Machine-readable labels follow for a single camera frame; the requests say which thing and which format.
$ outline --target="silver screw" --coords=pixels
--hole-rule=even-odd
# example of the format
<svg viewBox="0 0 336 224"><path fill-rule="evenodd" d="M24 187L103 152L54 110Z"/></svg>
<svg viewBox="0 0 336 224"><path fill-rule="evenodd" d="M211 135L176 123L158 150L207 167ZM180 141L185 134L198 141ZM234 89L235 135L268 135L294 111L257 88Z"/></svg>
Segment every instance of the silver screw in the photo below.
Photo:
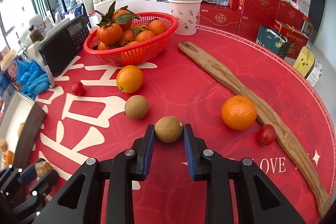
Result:
<svg viewBox="0 0 336 224"><path fill-rule="evenodd" d="M243 164L249 166L252 164L252 160L250 158L244 158Z"/></svg>
<svg viewBox="0 0 336 224"><path fill-rule="evenodd" d="M133 149L127 149L125 151L126 156L133 156L135 154L135 151Z"/></svg>
<svg viewBox="0 0 336 224"><path fill-rule="evenodd" d="M88 159L86 160L86 164L87 164L87 165L93 165L95 162L96 162L96 159L95 159L95 158L88 158Z"/></svg>
<svg viewBox="0 0 336 224"><path fill-rule="evenodd" d="M203 151L203 154L204 154L205 156L212 156L212 155L213 155L213 151L212 151L211 149L205 149L205 150Z"/></svg>

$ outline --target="fruit basket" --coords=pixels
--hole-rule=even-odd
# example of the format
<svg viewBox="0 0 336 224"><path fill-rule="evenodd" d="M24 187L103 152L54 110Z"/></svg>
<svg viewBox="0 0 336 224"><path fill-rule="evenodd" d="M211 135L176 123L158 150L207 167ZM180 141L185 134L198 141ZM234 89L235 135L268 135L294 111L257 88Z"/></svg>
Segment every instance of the fruit basket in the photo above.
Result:
<svg viewBox="0 0 336 224"><path fill-rule="evenodd" d="M158 36L137 44L114 48L110 50L97 51L93 48L100 40L97 37L97 30L90 34L84 42L84 52L96 56L101 62L116 67L127 65L137 65L147 62L164 50L169 40L169 36L177 29L178 21L175 17L157 12L138 13L139 19L133 19L131 28L135 25L147 23L155 18L162 20L167 30Z"/></svg>

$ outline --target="paper cup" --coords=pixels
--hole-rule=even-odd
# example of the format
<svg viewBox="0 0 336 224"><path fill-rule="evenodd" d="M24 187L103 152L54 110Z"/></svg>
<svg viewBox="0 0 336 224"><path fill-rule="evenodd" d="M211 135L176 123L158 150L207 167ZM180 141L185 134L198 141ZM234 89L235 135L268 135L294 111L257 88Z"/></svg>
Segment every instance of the paper cup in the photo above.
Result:
<svg viewBox="0 0 336 224"><path fill-rule="evenodd" d="M195 34L202 0L168 0L168 2L171 14L178 20L175 33Z"/></svg>

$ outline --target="white star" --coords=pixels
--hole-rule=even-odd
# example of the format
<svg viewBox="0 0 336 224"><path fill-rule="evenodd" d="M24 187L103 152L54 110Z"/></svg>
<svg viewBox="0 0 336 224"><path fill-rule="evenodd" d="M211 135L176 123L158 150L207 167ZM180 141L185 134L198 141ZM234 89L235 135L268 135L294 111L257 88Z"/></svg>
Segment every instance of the white star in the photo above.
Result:
<svg viewBox="0 0 336 224"><path fill-rule="evenodd" d="M316 163L316 167L317 167L317 164L319 162L319 158L321 158L321 156L317 153L316 149L315 149L315 155L313 157L313 161L315 161Z"/></svg>

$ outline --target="round table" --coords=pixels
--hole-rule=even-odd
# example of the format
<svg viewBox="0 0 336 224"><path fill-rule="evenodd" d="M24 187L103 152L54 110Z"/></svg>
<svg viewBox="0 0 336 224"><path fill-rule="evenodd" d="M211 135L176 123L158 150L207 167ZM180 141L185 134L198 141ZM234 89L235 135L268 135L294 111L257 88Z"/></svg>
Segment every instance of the round table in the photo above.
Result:
<svg viewBox="0 0 336 224"><path fill-rule="evenodd" d="M293 204L307 224L319 219L314 196L300 172L277 143L260 146L256 121L245 131L231 130L221 120L221 107L234 94L182 54L177 44L190 41L226 65L254 93L264 99L296 134L316 167L322 185L332 196L335 186L335 136L328 113L314 89L290 65L259 45L235 35L198 26L197 33L173 34L167 48L150 63L139 65L144 83L134 94L119 92L120 68L102 64L81 51L58 76L56 87L36 98L47 112L30 161L43 157L60 174L54 193L88 158L113 158L141 138L148 124L167 115L191 123L196 137L222 156L250 157ZM71 85L85 85L83 97ZM124 113L132 95L147 98L150 111L138 121ZM188 174L183 140L155 141L150 174L133 182L136 223L203 224L206 182Z"/></svg>

